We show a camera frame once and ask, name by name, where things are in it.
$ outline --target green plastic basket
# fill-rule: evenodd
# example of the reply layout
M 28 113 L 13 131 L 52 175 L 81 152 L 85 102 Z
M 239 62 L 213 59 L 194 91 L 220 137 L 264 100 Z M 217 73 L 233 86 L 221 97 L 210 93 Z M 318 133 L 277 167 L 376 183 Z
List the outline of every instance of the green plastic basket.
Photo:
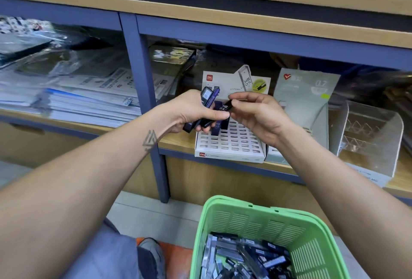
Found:
M 350 279 L 326 224 L 311 213 L 263 207 L 221 195 L 205 203 L 194 241 L 190 279 L 199 279 L 209 232 L 229 232 L 283 245 L 291 253 L 296 279 Z

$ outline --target yellow sticker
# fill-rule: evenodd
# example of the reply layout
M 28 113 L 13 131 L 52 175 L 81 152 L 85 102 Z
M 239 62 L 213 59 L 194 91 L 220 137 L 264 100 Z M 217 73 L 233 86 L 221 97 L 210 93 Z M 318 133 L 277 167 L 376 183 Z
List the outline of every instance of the yellow sticker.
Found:
M 264 79 L 256 79 L 252 85 L 253 92 L 264 93 L 267 89 L 266 81 Z

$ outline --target orange object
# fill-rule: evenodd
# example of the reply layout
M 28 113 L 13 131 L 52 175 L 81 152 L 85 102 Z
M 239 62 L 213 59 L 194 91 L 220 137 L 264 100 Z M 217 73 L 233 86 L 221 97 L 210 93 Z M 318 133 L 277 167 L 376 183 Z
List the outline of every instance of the orange object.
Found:
M 137 238 L 137 245 L 143 240 L 144 238 Z M 187 279 L 190 274 L 193 250 L 164 242 L 159 244 L 166 258 L 166 278 Z

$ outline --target forearm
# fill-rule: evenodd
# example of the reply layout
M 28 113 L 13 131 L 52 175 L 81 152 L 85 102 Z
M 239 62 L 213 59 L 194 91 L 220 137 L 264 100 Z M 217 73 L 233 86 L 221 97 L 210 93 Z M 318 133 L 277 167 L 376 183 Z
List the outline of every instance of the forearm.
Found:
M 60 276 L 172 117 L 159 106 L 1 190 L 2 277 Z
M 306 182 L 338 234 L 371 278 L 410 278 L 412 213 L 308 136 L 299 126 L 278 149 Z

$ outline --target hand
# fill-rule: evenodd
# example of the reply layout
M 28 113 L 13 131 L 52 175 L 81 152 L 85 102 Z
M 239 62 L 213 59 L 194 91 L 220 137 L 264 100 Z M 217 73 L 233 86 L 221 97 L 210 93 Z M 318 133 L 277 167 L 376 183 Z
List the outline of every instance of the hand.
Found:
M 229 95 L 229 99 L 232 100 L 233 105 L 230 114 L 232 118 L 249 128 L 260 140 L 270 146 L 277 146 L 279 136 L 285 128 L 296 125 L 270 95 L 236 92 Z
M 176 116 L 176 124 L 169 130 L 169 132 L 172 133 L 179 133 L 182 131 L 185 123 L 191 123 L 201 118 L 211 120 L 225 120 L 229 118 L 228 112 L 212 110 L 214 108 L 214 104 L 210 109 L 203 106 L 200 91 L 198 90 L 189 90 L 175 99 L 165 103 L 165 105 L 170 107 L 173 115 Z M 214 126 L 215 123 L 208 128 L 197 126 L 196 131 L 204 130 L 204 132 L 208 133 L 210 128 Z

